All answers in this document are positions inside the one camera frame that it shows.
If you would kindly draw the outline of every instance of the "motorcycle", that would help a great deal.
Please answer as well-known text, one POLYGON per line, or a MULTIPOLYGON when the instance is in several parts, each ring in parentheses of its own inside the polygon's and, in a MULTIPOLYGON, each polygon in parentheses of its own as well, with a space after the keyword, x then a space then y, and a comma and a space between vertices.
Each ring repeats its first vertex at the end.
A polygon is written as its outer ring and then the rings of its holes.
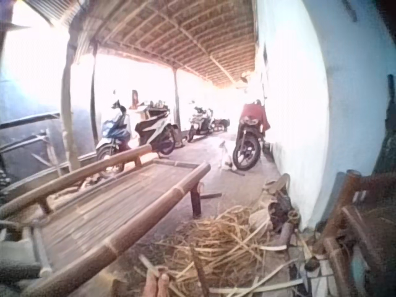
POLYGON ((190 119, 191 128, 188 132, 187 142, 192 142, 195 135, 208 135, 213 132, 211 109, 204 110, 201 107, 195 107, 197 113, 190 119))
MULTIPOLYGON (((97 160, 107 159, 117 153, 125 152, 135 146, 151 144, 154 152, 169 155, 175 147, 176 141, 174 129, 177 125, 171 125, 169 121, 169 110, 150 117, 148 108, 140 106, 140 112, 145 114, 145 120, 136 124, 135 131, 139 135, 137 143, 131 141, 131 123, 127 110, 119 100, 111 107, 115 110, 113 118, 102 125, 102 139, 99 141, 96 151, 97 160)), ((124 171, 125 164, 106 168, 100 175, 108 178, 114 174, 124 171)))
POLYGON ((214 119, 212 122, 212 129, 214 131, 223 130, 224 132, 227 132, 229 126, 230 126, 229 119, 214 119))
POLYGON ((237 169, 245 171, 251 169, 259 161, 260 140, 263 141, 264 146, 264 136, 260 131, 261 123, 258 119, 245 116, 239 123, 233 163, 237 169))

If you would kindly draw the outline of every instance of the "motorcycle tire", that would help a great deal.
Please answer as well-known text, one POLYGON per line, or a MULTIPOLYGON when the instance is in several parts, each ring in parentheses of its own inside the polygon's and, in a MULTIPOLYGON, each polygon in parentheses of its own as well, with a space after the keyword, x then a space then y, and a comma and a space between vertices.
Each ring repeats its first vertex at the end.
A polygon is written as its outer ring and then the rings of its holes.
POLYGON ((163 155, 169 155, 173 152, 174 147, 176 146, 176 136, 174 134, 174 129, 173 128, 167 128, 167 130, 170 130, 170 137, 172 138, 172 146, 166 150, 160 150, 160 153, 163 155))
POLYGON ((192 142, 192 140, 194 139, 195 133, 196 133, 195 129, 191 128, 190 131, 188 132, 187 142, 189 142, 189 143, 192 142))
POLYGON ((246 170, 253 168, 254 165, 256 165, 256 163, 259 161, 260 155, 261 155, 259 139, 254 136, 247 135, 245 137, 245 143, 248 143, 248 142, 250 142, 250 144, 252 144, 254 147, 254 155, 251 158, 251 160, 249 161, 249 163, 247 163, 247 165, 240 164, 240 162, 238 160, 238 152, 239 152, 241 144, 242 144, 242 139, 240 139, 236 142, 235 149, 233 152, 233 163, 234 163, 235 167, 237 167, 237 169, 239 169, 241 171, 246 171, 246 170))
MULTIPOLYGON (((115 155, 118 153, 118 150, 114 147, 113 144, 106 144, 104 146, 102 146, 101 148, 98 149, 97 152, 97 160, 104 160, 106 156, 111 156, 111 155, 115 155)), ((118 173, 121 173, 124 171, 125 168, 125 164, 121 163, 116 165, 117 168, 115 170, 113 170, 112 172, 108 172, 106 170, 103 170, 101 172, 99 172, 99 175, 102 178, 110 178, 118 173)))

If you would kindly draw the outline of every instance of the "red cloth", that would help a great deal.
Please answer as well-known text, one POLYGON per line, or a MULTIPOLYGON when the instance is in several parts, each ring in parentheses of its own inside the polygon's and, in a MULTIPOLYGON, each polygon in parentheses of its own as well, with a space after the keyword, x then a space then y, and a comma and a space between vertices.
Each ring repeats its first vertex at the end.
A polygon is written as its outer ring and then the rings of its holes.
POLYGON ((262 124, 262 132, 270 129, 271 126, 267 120, 267 114, 265 113, 265 107, 258 104, 245 104, 243 106, 242 114, 240 119, 245 116, 249 116, 252 119, 258 119, 262 124))

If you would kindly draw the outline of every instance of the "motorcycle wheel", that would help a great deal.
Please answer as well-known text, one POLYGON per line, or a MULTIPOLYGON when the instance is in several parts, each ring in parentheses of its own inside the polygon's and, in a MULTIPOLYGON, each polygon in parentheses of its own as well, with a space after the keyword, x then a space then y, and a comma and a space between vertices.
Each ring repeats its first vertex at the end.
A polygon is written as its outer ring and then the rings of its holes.
MULTIPOLYGON (((118 150, 112 144, 106 144, 99 148, 97 152, 97 160, 106 160, 109 159, 110 156, 115 155, 118 153, 118 150)), ((120 172, 124 171, 125 164, 120 163, 115 166, 107 167, 105 170, 99 172, 99 175, 102 178, 110 178, 120 172)))
POLYGON ((260 159, 261 149, 260 142, 257 137, 247 135, 244 141, 244 155, 240 155, 239 152, 242 148, 242 139, 238 140, 235 145, 233 152, 233 162, 237 169, 246 171, 251 169, 256 165, 257 161, 260 159))
POLYGON ((193 127, 190 128, 190 131, 188 132, 188 137, 187 137, 187 142, 192 142, 192 140, 194 139, 194 135, 195 135, 196 131, 193 127))
POLYGON ((174 129, 173 128, 166 128, 165 134, 167 134, 164 138, 165 140, 170 140, 172 141, 172 146, 163 150, 160 150, 160 153, 163 155, 169 155, 171 152, 173 152, 174 147, 176 146, 176 137, 174 135, 174 129))

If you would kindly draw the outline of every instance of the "bamboo ceiling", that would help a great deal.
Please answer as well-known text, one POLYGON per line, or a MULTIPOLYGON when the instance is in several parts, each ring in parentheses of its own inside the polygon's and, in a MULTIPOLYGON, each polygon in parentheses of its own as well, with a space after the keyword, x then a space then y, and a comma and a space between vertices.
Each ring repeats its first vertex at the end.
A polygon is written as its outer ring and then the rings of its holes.
POLYGON ((227 87, 254 70, 252 1, 90 0, 80 54, 93 41, 100 51, 184 69, 227 87))

